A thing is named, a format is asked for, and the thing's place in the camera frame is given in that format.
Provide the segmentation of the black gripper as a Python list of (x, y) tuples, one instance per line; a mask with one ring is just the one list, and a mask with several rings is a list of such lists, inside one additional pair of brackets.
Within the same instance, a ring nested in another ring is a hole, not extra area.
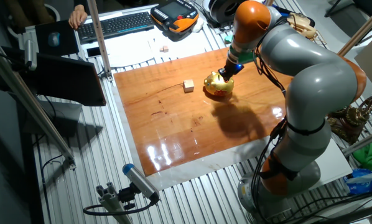
[(233, 75), (236, 75), (244, 69), (244, 65), (240, 63), (233, 63), (230, 60), (227, 60), (224, 68), (218, 70), (218, 73), (223, 77), (226, 82), (234, 82)]

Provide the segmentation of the person's bare hand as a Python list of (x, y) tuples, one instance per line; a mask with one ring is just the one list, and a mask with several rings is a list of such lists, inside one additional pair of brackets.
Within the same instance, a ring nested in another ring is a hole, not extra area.
[(86, 21), (87, 16), (85, 7), (81, 4), (76, 5), (70, 14), (68, 23), (72, 29), (77, 30)]

